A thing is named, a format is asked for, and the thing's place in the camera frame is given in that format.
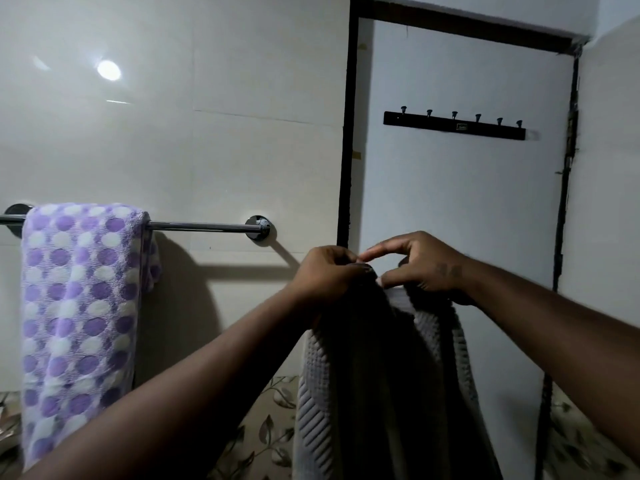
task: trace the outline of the gray textured towel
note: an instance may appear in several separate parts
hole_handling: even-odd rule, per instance
[[[311,332],[293,478],[501,478],[451,302],[370,276]]]

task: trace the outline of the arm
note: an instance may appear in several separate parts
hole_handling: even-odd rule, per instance
[[[383,274],[383,286],[416,282],[433,291],[462,291],[640,461],[640,329],[468,258],[425,232],[393,237],[360,258],[388,253],[406,254],[408,263]]]
[[[183,361],[124,396],[30,469],[27,479],[140,478],[153,466],[203,476],[321,309],[364,272],[315,248],[293,281]]]

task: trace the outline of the hand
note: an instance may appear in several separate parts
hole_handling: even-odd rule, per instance
[[[364,262],[390,253],[405,254],[406,264],[382,276],[384,288],[417,283],[428,291],[449,291],[463,288],[465,266],[470,259],[424,231],[397,235],[364,251]]]
[[[345,266],[355,263],[357,256],[340,246],[313,248],[300,264],[289,288],[312,305],[329,305],[340,298],[349,284],[370,271],[364,266]]]

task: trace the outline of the white door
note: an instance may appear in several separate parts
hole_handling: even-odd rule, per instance
[[[550,287],[573,60],[360,20],[350,245],[425,230]],[[385,111],[505,125],[526,141],[383,125]],[[374,263],[382,273],[399,257]],[[475,308],[458,307],[506,479],[532,478],[543,373]]]

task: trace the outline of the wall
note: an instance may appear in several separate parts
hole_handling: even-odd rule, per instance
[[[572,58],[370,20],[359,36],[350,247],[425,230],[550,287]],[[384,126],[402,105],[522,119],[528,140]],[[542,371],[479,310],[458,311],[503,475],[532,478]]]
[[[594,41],[640,15],[640,0],[600,0]]]
[[[0,0],[0,212],[123,201],[277,241],[160,236],[142,380],[235,322],[336,239],[349,0]],[[101,59],[122,70],[96,72]],[[0,390],[20,387],[19,242],[0,228]],[[300,348],[284,364],[295,373]]]
[[[598,0],[394,0],[427,4],[436,9],[499,18],[517,25],[535,25],[551,31],[592,35],[596,30]]]
[[[640,326],[640,18],[580,61],[579,152],[573,164],[560,291]]]

